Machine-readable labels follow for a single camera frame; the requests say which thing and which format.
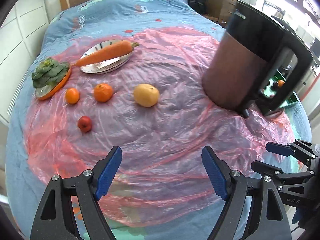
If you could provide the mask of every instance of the yellow pear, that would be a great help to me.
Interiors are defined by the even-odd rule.
[[[136,103],[144,107],[154,106],[158,102],[159,95],[159,90],[149,84],[140,84],[133,91]]]

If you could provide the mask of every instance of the kettle handle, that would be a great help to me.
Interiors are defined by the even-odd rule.
[[[303,78],[304,74],[307,72],[308,67],[310,66],[313,56],[308,49],[308,47],[299,40],[293,33],[287,30],[282,44],[279,47],[278,53],[273,57],[272,65],[275,65],[277,59],[283,52],[284,48],[291,49],[297,57],[297,65],[290,74],[289,78],[286,80],[284,85],[278,90],[273,98],[266,98],[263,94],[258,94],[259,99],[263,101],[268,101],[268,108],[271,111],[276,110],[287,96],[293,92],[295,85]]]

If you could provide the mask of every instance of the brown box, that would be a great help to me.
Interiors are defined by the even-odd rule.
[[[236,3],[237,0],[206,0],[207,12],[227,22],[235,11]]]

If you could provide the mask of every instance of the blue bedsheet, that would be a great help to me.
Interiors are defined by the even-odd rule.
[[[70,8],[50,24],[42,45],[42,51],[28,70],[12,112],[6,152],[6,179],[12,213],[21,229],[30,236],[33,218],[45,189],[45,185],[30,171],[23,143],[23,127],[28,106],[34,93],[31,72],[46,57],[65,51],[73,39],[84,36],[99,38],[114,34],[131,36],[147,28],[169,26],[193,26],[221,40],[224,29],[193,11],[184,0],[92,0]],[[301,103],[286,110],[295,136],[311,141],[311,129]],[[279,165],[271,154],[265,153],[266,162]],[[281,167],[293,172],[296,166],[287,158]],[[246,202],[239,234],[244,229],[250,200]],[[189,213],[169,223],[145,227],[128,228],[115,221],[108,221],[117,239],[207,239],[223,208],[223,201],[202,210]],[[78,221],[80,234],[85,238],[83,222]]]

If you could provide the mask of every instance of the metal screw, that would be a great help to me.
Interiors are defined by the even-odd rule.
[[[56,181],[56,180],[59,179],[59,175],[55,174],[55,175],[52,176],[51,179],[52,179],[53,181]]]
[[[84,176],[90,176],[92,174],[92,171],[91,170],[85,170],[84,172],[83,172],[83,175]]]
[[[271,178],[269,176],[264,176],[263,179],[266,182],[270,182],[271,181]]]
[[[235,176],[235,177],[239,177],[239,176],[240,176],[240,171],[233,170],[233,171],[231,172],[231,174],[232,174],[233,176]]]

